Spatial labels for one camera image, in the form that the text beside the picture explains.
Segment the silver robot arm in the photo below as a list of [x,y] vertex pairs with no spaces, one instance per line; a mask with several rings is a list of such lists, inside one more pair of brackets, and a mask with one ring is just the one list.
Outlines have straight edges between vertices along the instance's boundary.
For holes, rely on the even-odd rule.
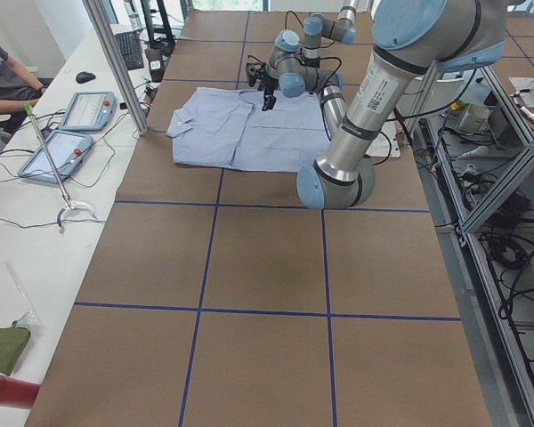
[[313,13],[304,21],[303,59],[307,66],[317,68],[321,59],[321,40],[352,44],[357,29],[355,22],[359,1],[344,1],[336,20],[326,18],[321,12]]
[[375,170],[367,154],[410,81],[430,67],[451,72],[496,62],[505,48],[507,1],[382,1],[373,19],[373,50],[366,76],[347,105],[335,71],[321,69],[323,38],[350,44],[358,2],[344,2],[336,20],[320,13],[303,24],[303,36],[279,32],[267,61],[249,62],[247,79],[263,91],[263,109],[275,92],[288,98],[315,93],[332,138],[296,187],[311,209],[346,208],[371,195]]

